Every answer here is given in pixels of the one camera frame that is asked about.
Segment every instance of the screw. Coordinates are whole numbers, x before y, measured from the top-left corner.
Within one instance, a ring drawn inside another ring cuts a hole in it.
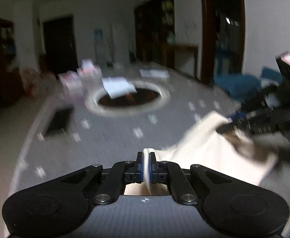
[[[193,194],[184,194],[181,196],[181,199],[185,202],[194,202],[197,199],[197,196]]]
[[[98,202],[107,202],[110,200],[110,198],[111,198],[110,195],[107,195],[105,193],[101,193],[95,197],[95,200]]]

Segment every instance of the black circular cover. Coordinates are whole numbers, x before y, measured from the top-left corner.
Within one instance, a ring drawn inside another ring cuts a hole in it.
[[[88,202],[75,191],[21,191],[6,200],[2,216],[11,234],[20,237],[54,237],[81,225]]]
[[[211,191],[203,204],[208,222],[239,237],[266,237],[281,230],[289,216],[285,200],[271,191],[253,185],[249,188],[230,184]]]

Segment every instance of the dark rectangular object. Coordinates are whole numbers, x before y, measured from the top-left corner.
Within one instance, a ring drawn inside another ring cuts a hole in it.
[[[45,132],[45,137],[65,132],[68,128],[70,116],[73,110],[73,107],[58,109]]]

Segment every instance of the doorway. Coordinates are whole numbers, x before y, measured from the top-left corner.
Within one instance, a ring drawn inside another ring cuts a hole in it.
[[[73,17],[43,23],[44,40],[49,69],[57,76],[78,68]]]
[[[202,0],[201,81],[240,73],[245,42],[244,0]]]

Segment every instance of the wooden side table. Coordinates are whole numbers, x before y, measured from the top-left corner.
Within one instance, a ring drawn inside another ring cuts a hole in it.
[[[164,66],[168,67],[167,58],[168,52],[193,52],[194,53],[194,76],[197,79],[198,73],[198,46],[186,45],[186,44],[162,44],[162,63]]]

